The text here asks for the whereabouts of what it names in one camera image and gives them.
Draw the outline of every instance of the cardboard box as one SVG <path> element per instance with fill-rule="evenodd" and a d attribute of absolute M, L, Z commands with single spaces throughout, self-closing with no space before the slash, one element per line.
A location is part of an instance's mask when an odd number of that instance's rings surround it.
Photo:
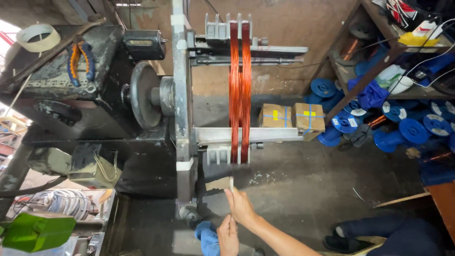
<path fill-rule="evenodd" d="M 296 103 L 292 107 L 292 126 L 303 131 L 303 141 L 311 141 L 319 134 L 325 132 L 322 106 L 317 104 L 309 105 L 305 103 Z"/>
<path fill-rule="evenodd" d="M 259 127 L 292 127 L 291 107 L 264 104 L 258 118 Z"/>

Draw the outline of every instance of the blue tape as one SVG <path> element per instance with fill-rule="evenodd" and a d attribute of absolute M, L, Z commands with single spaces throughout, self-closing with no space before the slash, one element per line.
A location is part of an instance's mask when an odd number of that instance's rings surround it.
<path fill-rule="evenodd" d="M 311 104 L 309 104 L 310 106 L 310 114 L 309 115 L 299 115 L 299 114 L 295 114 L 296 116 L 298 117 L 310 117 L 309 118 L 309 123 L 308 123 L 308 129 L 302 134 L 302 136 L 305 136 L 305 134 L 307 134 L 307 132 L 311 129 L 311 118 L 324 118 L 324 117 L 321 117 L 321 116 L 312 116 L 311 115 Z"/>
<path fill-rule="evenodd" d="M 268 117 L 268 118 L 279 118 L 279 117 L 274 117 L 274 116 L 271 116 L 271 115 L 264 115 L 265 117 Z M 290 119 L 288 119 L 288 107 L 284 107 L 284 117 L 283 118 L 279 118 L 279 119 L 284 119 L 284 127 L 287 128 L 288 127 L 288 120 L 291 121 Z"/>

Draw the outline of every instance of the plastic bottle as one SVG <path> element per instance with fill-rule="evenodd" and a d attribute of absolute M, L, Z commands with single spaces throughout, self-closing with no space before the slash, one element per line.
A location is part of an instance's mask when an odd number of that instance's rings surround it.
<path fill-rule="evenodd" d="M 403 75 L 405 71 L 406 70 L 402 67 L 393 64 L 384 69 L 375 80 L 381 88 L 387 89 L 397 78 Z"/>

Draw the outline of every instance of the green object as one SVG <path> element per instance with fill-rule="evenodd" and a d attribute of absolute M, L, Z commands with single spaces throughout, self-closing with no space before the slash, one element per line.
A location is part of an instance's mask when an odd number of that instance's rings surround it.
<path fill-rule="evenodd" d="M 20 213 L 6 228 L 3 247 L 28 253 L 63 245 L 76 225 L 68 215 L 48 212 Z"/>

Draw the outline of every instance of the white wire bundle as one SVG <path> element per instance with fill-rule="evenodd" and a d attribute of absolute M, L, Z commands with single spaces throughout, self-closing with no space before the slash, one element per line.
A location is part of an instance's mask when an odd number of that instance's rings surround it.
<path fill-rule="evenodd" d="M 84 193 L 76 189 L 46 191 L 38 199 L 48 206 L 48 212 L 63 213 L 76 220 L 85 220 L 93 204 Z"/>

